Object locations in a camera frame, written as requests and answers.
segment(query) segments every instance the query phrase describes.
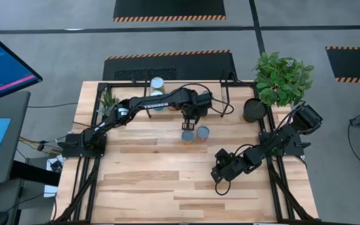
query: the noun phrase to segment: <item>hazard tape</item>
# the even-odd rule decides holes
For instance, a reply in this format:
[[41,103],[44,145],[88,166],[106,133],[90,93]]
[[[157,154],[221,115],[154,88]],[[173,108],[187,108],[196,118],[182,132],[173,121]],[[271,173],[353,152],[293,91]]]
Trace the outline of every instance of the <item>hazard tape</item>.
[[336,81],[342,82],[342,83],[360,83],[360,78],[358,78],[358,77],[337,77]]
[[161,56],[183,56],[192,54],[216,54],[216,53],[231,53],[230,50],[215,50],[215,51],[191,51],[191,52],[169,52],[169,53],[155,53],[155,54],[137,54],[127,56],[110,56],[105,60],[110,59],[129,59],[129,58],[144,58],[144,57],[161,57]]
[[149,22],[149,21],[190,21],[190,20],[225,20],[226,16],[131,16],[115,17],[114,22]]
[[347,50],[360,50],[360,47],[341,47],[341,46],[326,46],[326,49],[347,49]]
[[[329,49],[360,50],[360,47],[326,46],[326,50]],[[336,81],[341,83],[360,83],[360,77],[336,77]]]

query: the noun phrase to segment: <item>can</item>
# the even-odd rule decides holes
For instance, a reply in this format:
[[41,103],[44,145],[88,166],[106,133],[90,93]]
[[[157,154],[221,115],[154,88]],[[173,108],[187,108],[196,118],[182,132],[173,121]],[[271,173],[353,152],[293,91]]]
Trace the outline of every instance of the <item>can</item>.
[[[161,91],[156,90],[150,94],[150,96],[158,96],[158,95],[163,95],[163,93]],[[163,107],[155,108],[154,110],[161,111],[163,110]]]
[[209,128],[206,126],[200,126],[197,129],[197,136],[200,141],[206,141],[209,137]]
[[192,131],[183,131],[181,134],[182,143],[185,145],[190,145],[194,140],[194,133]]
[[164,81],[162,78],[154,77],[151,80],[151,93],[154,91],[161,91],[163,94],[165,93]]

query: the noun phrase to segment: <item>small plant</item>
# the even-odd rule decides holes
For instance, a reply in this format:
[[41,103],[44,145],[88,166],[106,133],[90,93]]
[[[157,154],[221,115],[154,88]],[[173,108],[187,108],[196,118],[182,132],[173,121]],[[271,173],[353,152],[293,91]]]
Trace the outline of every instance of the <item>small plant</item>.
[[254,69],[259,98],[268,106],[274,103],[285,106],[291,102],[296,105],[312,86],[309,78],[314,67],[304,66],[302,61],[290,57],[279,58],[278,52],[270,56],[262,53]]
[[109,117],[113,107],[117,105],[119,101],[120,100],[116,98],[115,95],[112,96],[111,92],[105,91],[102,94],[101,99],[102,108],[99,109],[98,112],[101,113],[104,118]]

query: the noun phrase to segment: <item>black pad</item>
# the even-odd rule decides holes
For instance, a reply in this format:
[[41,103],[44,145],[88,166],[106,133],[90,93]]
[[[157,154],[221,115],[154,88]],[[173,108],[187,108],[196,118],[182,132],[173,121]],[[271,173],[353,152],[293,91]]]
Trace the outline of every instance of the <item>black pad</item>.
[[164,80],[219,80],[235,71],[230,52],[197,54],[170,53],[171,56],[114,56],[107,57],[104,81],[145,81],[159,76]]
[[194,18],[194,16],[216,16],[214,19],[225,19],[225,15],[223,0],[116,0],[113,18],[116,22],[124,22],[115,20],[116,18],[127,18],[127,22],[130,21],[129,18],[134,19],[135,17],[138,19],[143,17],[141,21],[149,20],[145,20],[145,17],[159,16],[167,16],[165,20],[195,20],[198,17]]
[[326,49],[336,80],[360,83],[360,47],[327,47]]

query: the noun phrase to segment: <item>wooden table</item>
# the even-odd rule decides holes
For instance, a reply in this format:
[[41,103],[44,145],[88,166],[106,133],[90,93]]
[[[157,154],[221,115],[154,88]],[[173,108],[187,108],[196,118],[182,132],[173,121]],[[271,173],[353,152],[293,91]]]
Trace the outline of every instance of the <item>wooden table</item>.
[[[168,81],[166,92],[187,81]],[[201,81],[217,99],[226,100],[225,88],[218,81]],[[98,82],[84,82],[74,121],[90,124]],[[204,89],[188,86],[201,93]],[[142,87],[115,87],[120,99],[142,96]],[[234,152],[242,144],[258,144],[259,124],[243,120],[246,100],[254,97],[249,87],[229,87],[231,104],[235,110],[223,118],[209,111],[196,126],[205,125],[211,133],[206,142],[194,141],[185,146],[181,142],[180,112],[151,110],[137,114],[127,126],[108,132],[108,145],[99,167],[92,223],[218,223],[218,222],[274,222],[273,197],[266,162],[251,174],[241,174],[231,183],[225,196],[214,191],[211,168],[215,153],[221,148]],[[219,111],[221,103],[214,103]],[[274,120],[279,122],[291,109],[273,107]],[[75,124],[73,131],[85,127]],[[295,157],[284,156],[285,170],[291,192],[306,211],[317,217],[316,207],[305,165]],[[57,192],[57,215],[71,201],[77,158],[67,159]],[[223,181],[219,191],[228,183]],[[283,217],[286,205],[279,190]],[[87,201],[83,201],[84,218]]]

